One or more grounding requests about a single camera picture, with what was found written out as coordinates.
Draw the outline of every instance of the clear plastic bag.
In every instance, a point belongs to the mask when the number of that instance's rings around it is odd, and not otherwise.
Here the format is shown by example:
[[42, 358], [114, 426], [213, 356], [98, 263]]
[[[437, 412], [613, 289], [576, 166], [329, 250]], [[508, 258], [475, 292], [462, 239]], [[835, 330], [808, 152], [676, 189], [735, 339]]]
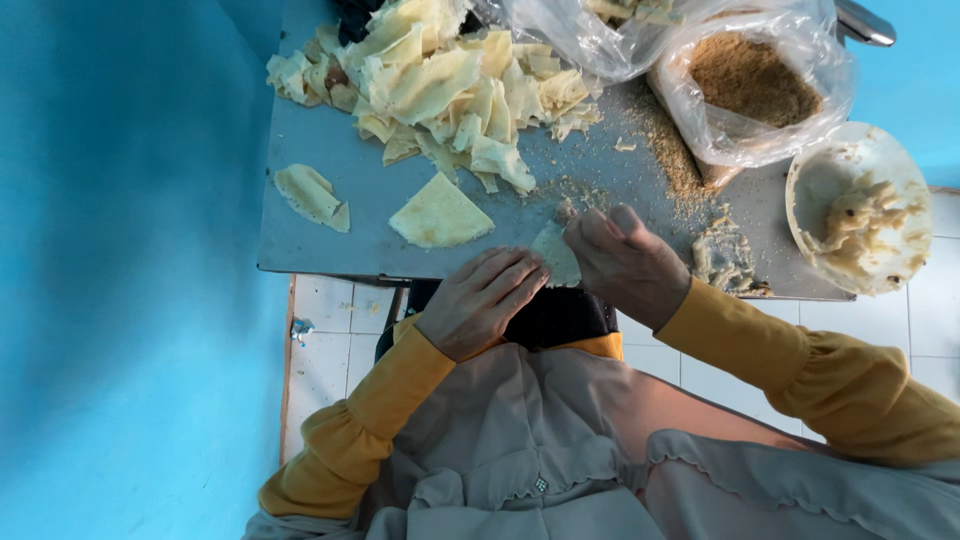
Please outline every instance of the clear plastic bag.
[[617, 29], [604, 23], [588, 0], [474, 0], [474, 11], [487, 24], [511, 29], [517, 39], [551, 45], [566, 61], [612, 84], [649, 71], [681, 28], [754, 5], [808, 13], [830, 32], [836, 24], [833, 0], [674, 0], [670, 13], [682, 24], [634, 17]]
[[[648, 79], [699, 160], [728, 167], [786, 160], [842, 124], [853, 106], [857, 61], [831, 35], [832, 26], [832, 19], [825, 23], [810, 12], [795, 11], [745, 12], [684, 26]], [[778, 129], [706, 103], [688, 68], [697, 43], [725, 32], [773, 46], [783, 63], [823, 98], [821, 111]]]

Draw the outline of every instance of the woman's right hand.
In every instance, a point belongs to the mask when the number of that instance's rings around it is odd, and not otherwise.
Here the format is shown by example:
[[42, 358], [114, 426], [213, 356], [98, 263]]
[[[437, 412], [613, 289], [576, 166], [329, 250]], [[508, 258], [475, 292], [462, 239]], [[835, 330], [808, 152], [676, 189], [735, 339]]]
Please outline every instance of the woman's right hand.
[[574, 217], [564, 241], [577, 257], [584, 287], [654, 332], [666, 326], [690, 290], [686, 265], [627, 205]]
[[503, 335], [546, 283], [541, 263], [525, 247], [489, 249], [440, 283], [414, 326], [451, 360], [471, 358]]

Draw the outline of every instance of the bowl of filling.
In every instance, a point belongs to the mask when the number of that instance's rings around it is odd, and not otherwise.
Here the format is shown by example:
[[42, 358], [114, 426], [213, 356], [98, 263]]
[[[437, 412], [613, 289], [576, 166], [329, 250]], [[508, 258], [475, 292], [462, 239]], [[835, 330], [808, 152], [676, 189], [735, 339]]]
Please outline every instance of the bowl of filling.
[[844, 123], [793, 159], [786, 215], [806, 260], [852, 293], [898, 290], [930, 256], [924, 175], [896, 139], [863, 122]]

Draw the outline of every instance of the gray garment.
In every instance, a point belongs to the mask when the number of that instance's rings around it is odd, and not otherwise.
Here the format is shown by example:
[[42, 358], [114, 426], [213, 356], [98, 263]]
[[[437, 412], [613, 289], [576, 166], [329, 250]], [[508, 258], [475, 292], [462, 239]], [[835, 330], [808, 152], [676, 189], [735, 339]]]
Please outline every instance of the gray garment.
[[960, 461], [895, 470], [664, 429], [656, 405], [679, 392], [575, 349], [496, 347], [410, 417], [354, 520], [261, 511], [246, 537], [960, 538]]

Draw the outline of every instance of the tiled floor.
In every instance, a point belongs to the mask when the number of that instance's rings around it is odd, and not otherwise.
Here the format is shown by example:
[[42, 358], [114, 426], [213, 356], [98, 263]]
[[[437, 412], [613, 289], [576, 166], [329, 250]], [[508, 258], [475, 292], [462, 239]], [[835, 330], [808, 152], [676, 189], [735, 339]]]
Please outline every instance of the tiled floor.
[[[960, 196], [934, 194], [932, 257], [902, 291], [852, 303], [756, 300], [767, 314], [811, 330], [848, 333], [903, 349], [914, 377], [960, 403]], [[297, 276], [294, 315], [317, 327], [306, 347], [294, 347], [290, 368], [284, 459], [300, 451], [300, 423], [345, 398], [373, 366], [392, 289]], [[637, 369], [679, 384], [720, 405], [781, 430], [817, 438], [799, 420], [770, 407], [763, 394], [726, 373], [664, 346], [650, 331], [619, 316], [624, 359]]]

